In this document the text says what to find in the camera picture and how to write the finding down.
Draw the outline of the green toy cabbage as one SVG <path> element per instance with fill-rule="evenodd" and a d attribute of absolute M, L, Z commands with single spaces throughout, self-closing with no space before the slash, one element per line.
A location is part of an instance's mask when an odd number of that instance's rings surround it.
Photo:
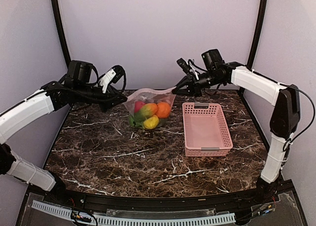
<path fill-rule="evenodd" d="M 134 116 L 132 116 L 132 115 L 129 115 L 128 122 L 132 128 L 136 128 L 136 129 L 143 128 L 142 122 L 136 122 L 134 119 Z"/>

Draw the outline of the yellow toy lemon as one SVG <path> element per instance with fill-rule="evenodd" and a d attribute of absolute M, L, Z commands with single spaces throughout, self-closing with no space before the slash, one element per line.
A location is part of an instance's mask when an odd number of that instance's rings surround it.
<path fill-rule="evenodd" d="M 159 117 L 157 115 L 153 115 L 143 122 L 144 129 L 152 130 L 157 127 L 159 124 Z"/>

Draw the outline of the orange toy fruit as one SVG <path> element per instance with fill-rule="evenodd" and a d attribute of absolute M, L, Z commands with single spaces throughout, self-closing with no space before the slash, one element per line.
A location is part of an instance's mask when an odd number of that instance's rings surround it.
<path fill-rule="evenodd" d="M 159 118 L 167 118 L 171 112 L 171 106 L 167 102 L 160 102 L 157 104 L 158 110 L 156 112 L 156 115 Z"/>

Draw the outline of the red toy apple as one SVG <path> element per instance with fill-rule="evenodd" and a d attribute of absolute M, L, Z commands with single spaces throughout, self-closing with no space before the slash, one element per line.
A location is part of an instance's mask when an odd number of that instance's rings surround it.
<path fill-rule="evenodd" d="M 143 101 L 136 101 L 134 103 L 134 113 L 137 113 L 145 104 Z"/>

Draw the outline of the clear zip top bag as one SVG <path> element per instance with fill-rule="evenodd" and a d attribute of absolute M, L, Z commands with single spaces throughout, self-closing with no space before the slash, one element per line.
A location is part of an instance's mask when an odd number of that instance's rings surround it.
<path fill-rule="evenodd" d="M 143 88 L 127 97 L 124 103 L 129 112 L 129 125 L 135 129 L 154 130 L 164 126 L 171 114 L 174 88 L 154 90 Z"/>

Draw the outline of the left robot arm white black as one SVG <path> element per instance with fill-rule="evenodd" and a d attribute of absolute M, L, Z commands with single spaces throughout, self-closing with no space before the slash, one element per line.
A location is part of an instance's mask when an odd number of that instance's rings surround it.
<path fill-rule="evenodd" d="M 41 169 L 18 156 L 7 141 L 33 121 L 56 112 L 66 105 L 75 103 L 98 104 L 102 111 L 126 102 L 124 90 L 112 85 L 120 79 L 126 84 L 126 72 L 120 65 L 97 75 L 91 82 L 95 66 L 84 61 L 72 60 L 67 73 L 59 80 L 43 85 L 31 96 L 5 110 L 0 115 L 0 173 L 10 175 L 27 184 L 35 185 L 46 192 L 59 204 L 66 204 L 70 194 L 64 183 L 55 174 Z"/>

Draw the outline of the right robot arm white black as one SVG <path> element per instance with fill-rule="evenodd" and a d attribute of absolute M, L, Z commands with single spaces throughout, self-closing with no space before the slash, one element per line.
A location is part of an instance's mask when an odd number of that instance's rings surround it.
<path fill-rule="evenodd" d="M 273 183 L 287 161 L 290 145 L 299 137 L 296 133 L 301 119 L 301 90 L 272 80 L 238 62 L 225 62 L 219 50 L 211 49 L 202 55 L 205 69 L 197 68 L 190 60 L 177 60 L 186 74 L 173 89 L 173 94 L 201 96 L 203 89 L 232 84 L 261 97 L 274 107 L 270 119 L 271 143 L 260 178 Z"/>

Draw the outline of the orange green toy mango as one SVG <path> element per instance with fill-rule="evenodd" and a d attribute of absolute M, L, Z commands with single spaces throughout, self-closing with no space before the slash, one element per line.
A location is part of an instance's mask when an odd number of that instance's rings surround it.
<path fill-rule="evenodd" d="M 145 104 L 137 113 L 134 114 L 134 118 L 137 120 L 148 119 L 156 114 L 158 106 L 156 103 Z"/>

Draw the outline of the pink perforated plastic basket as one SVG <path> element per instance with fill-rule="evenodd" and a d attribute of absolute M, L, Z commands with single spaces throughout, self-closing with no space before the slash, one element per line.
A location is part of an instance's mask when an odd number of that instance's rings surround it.
<path fill-rule="evenodd" d="M 224 157 L 233 147 L 222 107 L 217 103 L 182 104 L 187 157 Z"/>

